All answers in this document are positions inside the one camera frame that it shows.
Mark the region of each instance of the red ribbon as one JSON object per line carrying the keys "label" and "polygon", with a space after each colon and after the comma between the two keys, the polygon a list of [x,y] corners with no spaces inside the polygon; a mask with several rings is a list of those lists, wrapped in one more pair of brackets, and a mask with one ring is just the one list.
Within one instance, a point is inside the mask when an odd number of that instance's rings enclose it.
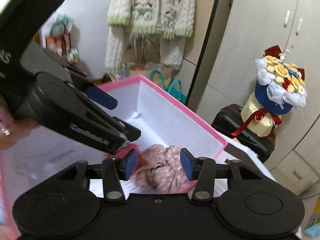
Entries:
{"label": "red ribbon", "polygon": [[255,119],[257,122],[260,122],[260,121],[265,117],[265,115],[268,114],[268,113],[271,114],[272,119],[273,119],[273,121],[274,121],[273,127],[272,127],[271,132],[270,132],[270,133],[272,133],[273,130],[274,130],[278,125],[281,124],[281,119],[280,119],[277,115],[275,115],[275,114],[267,111],[266,109],[260,108],[260,109],[258,109],[257,111],[255,111],[253,114],[251,114],[251,115],[249,116],[249,118],[248,118],[236,131],[234,131],[234,132],[231,134],[231,136],[235,136],[235,137],[238,136],[238,135],[248,126],[248,124],[249,124],[253,119]]}

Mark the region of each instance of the teal bag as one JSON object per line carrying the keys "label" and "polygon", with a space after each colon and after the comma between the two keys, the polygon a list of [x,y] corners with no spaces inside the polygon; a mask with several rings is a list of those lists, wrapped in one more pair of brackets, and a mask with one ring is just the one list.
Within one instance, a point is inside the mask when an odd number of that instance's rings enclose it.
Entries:
{"label": "teal bag", "polygon": [[[179,102],[183,103],[184,105],[186,104],[187,101],[187,96],[182,94],[182,84],[181,81],[179,79],[174,79],[172,81],[172,83],[170,84],[170,86],[168,88],[165,87],[164,84],[164,79],[163,76],[161,74],[160,71],[158,70],[153,70],[151,71],[151,73],[149,74],[149,79],[152,80],[153,74],[154,73],[158,73],[162,82],[162,88],[164,91],[166,91],[167,93],[169,93],[170,95],[172,95],[175,99],[177,99]],[[179,84],[179,91],[176,90],[176,88],[174,87],[174,85],[178,82]]]}

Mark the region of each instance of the hanging clothes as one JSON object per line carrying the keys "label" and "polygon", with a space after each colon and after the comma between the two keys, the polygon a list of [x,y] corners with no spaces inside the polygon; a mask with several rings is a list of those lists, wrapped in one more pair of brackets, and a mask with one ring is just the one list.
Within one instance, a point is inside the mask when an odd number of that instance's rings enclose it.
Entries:
{"label": "hanging clothes", "polygon": [[161,63],[180,69],[185,38],[193,33],[194,13],[195,0],[111,0],[107,73],[121,70],[125,32],[160,37]]}

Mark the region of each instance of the black bag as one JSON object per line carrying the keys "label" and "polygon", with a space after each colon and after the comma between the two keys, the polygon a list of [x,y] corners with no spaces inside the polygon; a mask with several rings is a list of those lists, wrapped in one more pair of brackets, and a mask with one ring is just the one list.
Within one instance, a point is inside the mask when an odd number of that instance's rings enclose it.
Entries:
{"label": "black bag", "polygon": [[[234,138],[231,134],[243,124],[240,112],[241,107],[236,104],[226,106],[220,110],[211,126],[218,132]],[[273,132],[266,137],[259,137],[245,128],[236,138],[253,150],[262,163],[270,157],[275,149],[276,135]]]}

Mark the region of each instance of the cardigan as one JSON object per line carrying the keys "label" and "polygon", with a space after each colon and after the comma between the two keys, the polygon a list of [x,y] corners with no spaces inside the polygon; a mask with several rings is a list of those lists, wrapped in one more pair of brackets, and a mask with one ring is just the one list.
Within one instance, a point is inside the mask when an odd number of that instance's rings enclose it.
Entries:
{"label": "cardigan", "polygon": [[179,69],[185,38],[193,33],[195,0],[111,0],[108,11],[107,73],[122,67],[124,32],[161,38],[161,63]]}

